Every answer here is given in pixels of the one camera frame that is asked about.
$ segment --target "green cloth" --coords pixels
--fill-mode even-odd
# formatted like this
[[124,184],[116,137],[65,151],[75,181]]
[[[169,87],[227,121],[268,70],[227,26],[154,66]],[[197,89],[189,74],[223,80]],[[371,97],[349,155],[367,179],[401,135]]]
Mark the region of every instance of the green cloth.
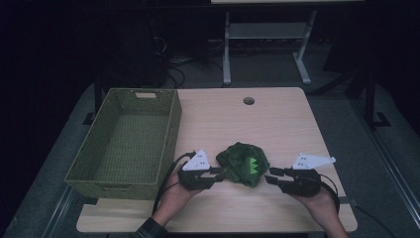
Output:
[[269,162],[259,147],[237,142],[216,156],[223,168],[222,175],[232,182],[255,187],[268,170]]

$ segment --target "black cable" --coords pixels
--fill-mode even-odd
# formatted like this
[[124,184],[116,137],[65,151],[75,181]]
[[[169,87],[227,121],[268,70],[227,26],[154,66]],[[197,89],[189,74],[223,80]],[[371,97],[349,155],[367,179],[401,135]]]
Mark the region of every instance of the black cable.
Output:
[[182,66],[184,64],[191,63],[191,62],[195,61],[195,59],[193,59],[193,58],[174,59],[174,60],[179,60],[179,61],[172,61],[170,63],[170,67]]
[[191,152],[191,153],[185,153],[182,156],[180,156],[178,159],[176,159],[172,165],[170,165],[169,170],[167,170],[166,175],[163,178],[163,181],[160,185],[160,188],[157,191],[157,197],[155,199],[155,203],[154,203],[154,209],[152,211],[152,215],[155,213],[155,211],[157,211],[158,209],[158,203],[160,202],[160,198],[161,196],[164,194],[164,192],[166,191],[166,184],[167,181],[169,180],[169,177],[172,175],[173,170],[175,170],[176,165],[179,163],[180,160],[182,160],[185,157],[189,157],[189,158],[193,158],[195,156],[195,152]]
[[185,82],[185,73],[183,73],[183,71],[181,71],[180,69],[174,68],[174,67],[169,67],[168,69],[175,70],[175,71],[179,72],[182,76],[181,82],[177,82],[172,74],[170,74],[169,72],[167,73],[167,76],[172,80],[173,88],[183,87],[183,83]]
[[320,95],[322,93],[325,93],[327,91],[329,91],[330,89],[334,88],[335,86],[350,80],[352,78],[354,78],[358,73],[361,72],[361,68],[356,68],[354,70],[351,70],[350,72],[344,73],[342,75],[340,75],[339,77],[335,78],[334,80],[328,82],[327,84],[313,90],[313,91],[307,91],[305,92],[305,95]]
[[336,194],[339,195],[339,190],[337,189],[336,184],[330,178],[328,178],[328,177],[326,177],[324,175],[321,175],[321,174],[319,176],[324,177],[325,179],[328,179],[333,184],[334,189],[336,190]]
[[174,183],[174,184],[172,184],[172,185],[170,185],[170,186],[168,186],[167,188],[164,189],[164,191],[167,191],[168,189],[170,189],[171,187],[173,187],[173,186],[175,186],[177,184],[179,184],[179,181],[176,182],[176,183]]
[[376,217],[374,217],[373,215],[371,215],[370,213],[368,213],[363,208],[359,207],[358,204],[355,205],[355,208],[357,208],[364,215],[370,217],[373,221],[375,221],[380,227],[382,227],[389,234],[389,236],[391,236],[392,238],[396,238],[395,234],[388,227],[386,227],[379,219],[377,219]]
[[229,48],[229,55],[232,58],[249,58],[254,56],[254,54],[247,53],[247,48],[246,43],[236,43]]

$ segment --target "table top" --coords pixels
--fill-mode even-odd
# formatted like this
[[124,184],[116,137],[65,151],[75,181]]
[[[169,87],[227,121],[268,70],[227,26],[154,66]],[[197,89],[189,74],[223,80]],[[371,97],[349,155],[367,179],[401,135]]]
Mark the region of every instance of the table top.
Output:
[[[182,118],[175,157],[204,149],[212,167],[216,155],[236,142],[261,147],[272,167],[290,168],[299,153],[330,156],[304,92],[300,88],[218,88],[178,90]],[[244,98],[255,103],[247,105]],[[333,165],[317,171],[345,196]],[[85,204],[81,232],[132,232],[151,215],[153,201],[100,198]],[[354,213],[342,204],[347,231],[357,228]],[[255,188],[228,180],[196,195],[166,225],[170,232],[313,232],[322,228],[298,201],[267,184]]]

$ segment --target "hand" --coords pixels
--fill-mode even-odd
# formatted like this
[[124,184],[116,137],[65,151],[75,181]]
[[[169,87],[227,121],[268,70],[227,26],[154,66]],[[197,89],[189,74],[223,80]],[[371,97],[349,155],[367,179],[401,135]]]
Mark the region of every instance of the hand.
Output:
[[330,192],[321,186],[318,194],[312,197],[292,195],[300,201],[312,218],[324,229],[330,238],[347,238],[349,235],[340,221],[334,199]]
[[165,226],[166,223],[178,213],[188,201],[202,190],[187,190],[181,184],[177,175],[177,170],[169,177],[166,184],[160,205],[152,215],[154,221],[159,225]]

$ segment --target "wicker basket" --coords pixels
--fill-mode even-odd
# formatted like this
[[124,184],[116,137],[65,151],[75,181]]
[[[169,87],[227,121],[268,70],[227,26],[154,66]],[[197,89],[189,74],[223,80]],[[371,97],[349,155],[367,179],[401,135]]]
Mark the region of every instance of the wicker basket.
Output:
[[155,199],[181,113],[176,90],[110,89],[65,182],[88,197]]

